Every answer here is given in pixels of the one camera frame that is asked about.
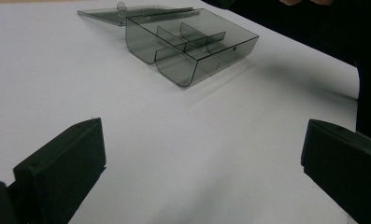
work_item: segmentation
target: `white table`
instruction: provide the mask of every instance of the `white table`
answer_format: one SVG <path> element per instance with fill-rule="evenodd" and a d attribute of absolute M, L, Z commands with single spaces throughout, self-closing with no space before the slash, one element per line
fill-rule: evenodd
<path fill-rule="evenodd" d="M 354 130 L 354 67 L 198 0 L 125 3 L 203 7 L 260 38 L 183 90 L 129 52 L 125 28 L 77 14 L 116 1 L 0 5 L 1 181 L 99 117 L 107 169 L 70 223 L 346 223 L 300 157 L 309 119 Z"/>

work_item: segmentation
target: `black cloth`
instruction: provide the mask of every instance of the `black cloth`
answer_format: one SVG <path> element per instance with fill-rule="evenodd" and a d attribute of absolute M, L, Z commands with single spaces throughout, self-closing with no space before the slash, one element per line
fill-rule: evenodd
<path fill-rule="evenodd" d="M 237 0 L 234 13 L 357 67 L 356 130 L 371 137 L 371 0 L 310 1 L 288 7 L 279 0 Z"/>

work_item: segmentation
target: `table surface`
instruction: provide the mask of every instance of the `table surface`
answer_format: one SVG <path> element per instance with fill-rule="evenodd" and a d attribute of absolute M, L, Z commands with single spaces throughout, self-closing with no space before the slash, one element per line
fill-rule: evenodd
<path fill-rule="evenodd" d="M 77 10 L 0 4 L 0 180 L 69 126 L 101 118 L 107 169 L 70 223 L 346 223 L 300 164 L 309 119 L 354 130 L 354 67 L 230 11 L 260 36 L 246 59 L 181 89 L 132 55 L 125 29 Z"/>

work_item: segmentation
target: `white tabletop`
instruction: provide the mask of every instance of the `white tabletop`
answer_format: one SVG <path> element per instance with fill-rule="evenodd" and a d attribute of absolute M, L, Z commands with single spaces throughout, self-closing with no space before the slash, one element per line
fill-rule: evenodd
<path fill-rule="evenodd" d="M 309 119 L 354 130 L 354 67 L 198 0 L 125 3 L 206 8 L 260 38 L 183 90 L 129 52 L 125 28 L 77 14 L 116 1 L 0 5 L 1 181 L 101 118 L 107 169 L 70 223 L 346 223 L 300 158 Z"/>

